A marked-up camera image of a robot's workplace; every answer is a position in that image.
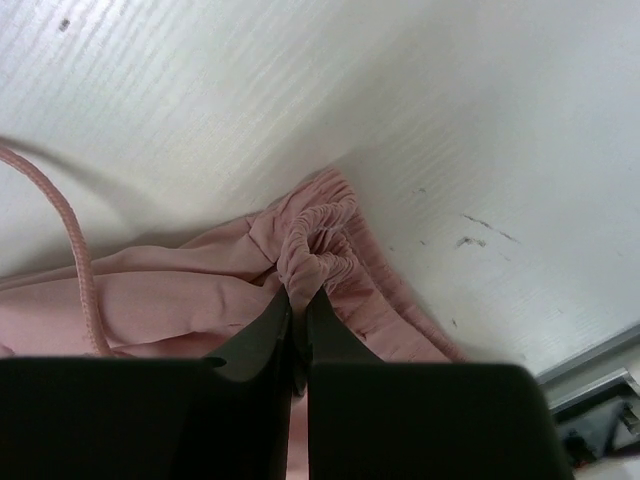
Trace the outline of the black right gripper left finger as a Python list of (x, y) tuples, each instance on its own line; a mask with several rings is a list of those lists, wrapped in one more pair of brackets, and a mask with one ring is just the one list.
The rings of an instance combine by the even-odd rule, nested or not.
[(291, 308), (279, 291), (198, 359), (1, 364), (5, 479), (282, 479)]

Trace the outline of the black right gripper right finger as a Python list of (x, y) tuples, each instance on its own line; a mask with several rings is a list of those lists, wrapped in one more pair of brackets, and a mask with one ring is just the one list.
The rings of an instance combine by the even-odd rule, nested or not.
[(313, 479), (569, 479), (545, 398), (510, 364), (390, 363), (324, 292), (305, 315)]

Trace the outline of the pink trousers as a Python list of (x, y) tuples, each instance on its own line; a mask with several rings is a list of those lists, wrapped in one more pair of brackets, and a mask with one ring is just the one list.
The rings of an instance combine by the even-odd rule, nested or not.
[(1, 158), (53, 204), (75, 259), (72, 267), (2, 283), (5, 358), (198, 357), (247, 326), (279, 289), (295, 312), (325, 289), (345, 325), (386, 359), (463, 357), (391, 269), (337, 170), (180, 247), (130, 247), (95, 260), (48, 178), (11, 150)]

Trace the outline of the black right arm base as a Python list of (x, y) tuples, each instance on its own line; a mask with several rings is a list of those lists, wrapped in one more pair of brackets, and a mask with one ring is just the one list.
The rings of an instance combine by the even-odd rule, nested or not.
[(574, 472), (639, 457), (639, 401), (631, 397), (585, 400), (558, 410), (554, 421)]

